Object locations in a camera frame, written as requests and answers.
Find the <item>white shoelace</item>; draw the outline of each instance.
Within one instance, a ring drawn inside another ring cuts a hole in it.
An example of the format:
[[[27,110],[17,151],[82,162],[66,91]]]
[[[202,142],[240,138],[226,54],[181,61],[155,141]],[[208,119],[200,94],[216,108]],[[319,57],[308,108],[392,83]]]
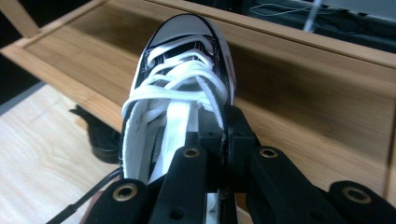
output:
[[[136,166],[149,165],[155,134],[162,126],[165,126],[162,150],[149,182],[166,174],[176,150],[185,144],[186,132],[197,131],[197,112],[200,106],[213,112],[219,127],[224,129],[219,106],[226,103],[228,92],[212,71],[214,64],[209,57],[199,49],[191,49],[165,59],[154,67],[155,58],[192,42],[201,42],[205,50],[213,54],[212,45],[201,35],[191,35],[160,45],[148,56],[147,65],[152,68],[148,78],[131,91],[130,98],[122,108],[125,118],[129,105],[135,103],[126,126],[130,133],[125,137],[130,139],[122,149],[122,165],[126,177],[147,181],[148,176],[142,173],[148,168]],[[182,85],[183,88],[198,86],[201,90],[180,91]],[[133,160],[134,167],[129,167],[129,160]]]

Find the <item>wood grain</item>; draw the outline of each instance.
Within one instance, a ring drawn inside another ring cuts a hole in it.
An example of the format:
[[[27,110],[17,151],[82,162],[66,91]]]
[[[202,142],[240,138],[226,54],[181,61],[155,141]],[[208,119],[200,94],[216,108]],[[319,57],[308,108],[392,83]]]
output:
[[[0,10],[22,36],[32,37],[38,33],[37,24],[18,0],[0,0]]]
[[[92,155],[74,107],[47,85],[0,117],[0,223],[45,223],[117,168]]]
[[[185,11],[195,6],[183,4]],[[163,21],[185,12],[181,7],[110,0],[23,49],[2,52],[119,130],[116,111],[128,97],[141,51]],[[323,189],[351,179],[386,195],[394,54],[327,43],[327,38],[237,15],[229,22],[229,13],[215,9],[204,14],[230,44],[235,105],[262,144],[284,150]]]
[[[393,123],[392,149],[389,153],[389,177],[386,198],[393,206],[396,206],[396,120]]]
[[[236,208],[236,209],[237,209],[238,223],[253,224],[253,221],[251,220],[249,213],[242,210],[241,208]]]

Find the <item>white cable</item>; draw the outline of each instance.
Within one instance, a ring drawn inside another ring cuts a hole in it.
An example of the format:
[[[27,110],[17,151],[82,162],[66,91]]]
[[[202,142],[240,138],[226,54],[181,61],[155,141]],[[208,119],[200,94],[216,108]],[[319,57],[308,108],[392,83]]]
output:
[[[314,5],[312,6],[311,11],[309,12],[308,18],[305,21],[305,25],[304,25],[304,29],[303,29],[305,32],[312,33],[312,27],[314,25],[315,18],[318,15],[318,10],[321,6],[321,1],[322,0],[314,1]]]
[[[278,13],[274,13],[274,14],[262,14],[260,12],[254,11],[253,9],[256,8],[261,8],[261,7],[280,7],[280,8],[285,8],[285,9],[290,9],[289,11],[284,11],[284,12],[278,12]],[[273,17],[273,16],[279,16],[279,15],[283,15],[283,14],[289,14],[292,12],[298,12],[298,11],[307,11],[310,12],[311,10],[308,10],[311,7],[301,7],[301,8],[296,8],[296,7],[284,7],[281,5],[277,5],[277,4],[262,4],[259,6],[255,6],[255,7],[251,7],[249,9],[250,12],[259,15],[259,16],[263,16],[263,17]],[[331,9],[327,9],[327,8],[320,8],[319,10],[327,10],[328,12],[318,12],[317,15],[328,15],[328,14],[332,14],[335,12],[335,10],[333,8]]]

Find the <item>canvas sneaker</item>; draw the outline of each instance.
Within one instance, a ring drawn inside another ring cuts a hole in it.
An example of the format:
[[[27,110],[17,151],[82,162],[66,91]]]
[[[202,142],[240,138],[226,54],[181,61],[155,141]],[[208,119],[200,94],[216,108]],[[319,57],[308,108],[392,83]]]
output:
[[[201,106],[223,130],[220,108],[233,103],[234,86],[231,53],[217,27],[192,14],[166,21],[144,49],[122,108],[123,177],[149,183],[166,174],[186,132],[197,132]],[[161,152],[150,173],[161,128]]]

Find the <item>wooden table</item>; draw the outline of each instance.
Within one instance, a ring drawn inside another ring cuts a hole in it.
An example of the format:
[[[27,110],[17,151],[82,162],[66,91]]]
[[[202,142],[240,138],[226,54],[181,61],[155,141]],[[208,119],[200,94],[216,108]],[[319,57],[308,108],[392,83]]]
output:
[[[161,23],[210,18],[230,44],[235,105],[317,186],[362,183],[396,205],[396,55],[172,0],[93,0],[1,52],[121,129],[137,61]]]

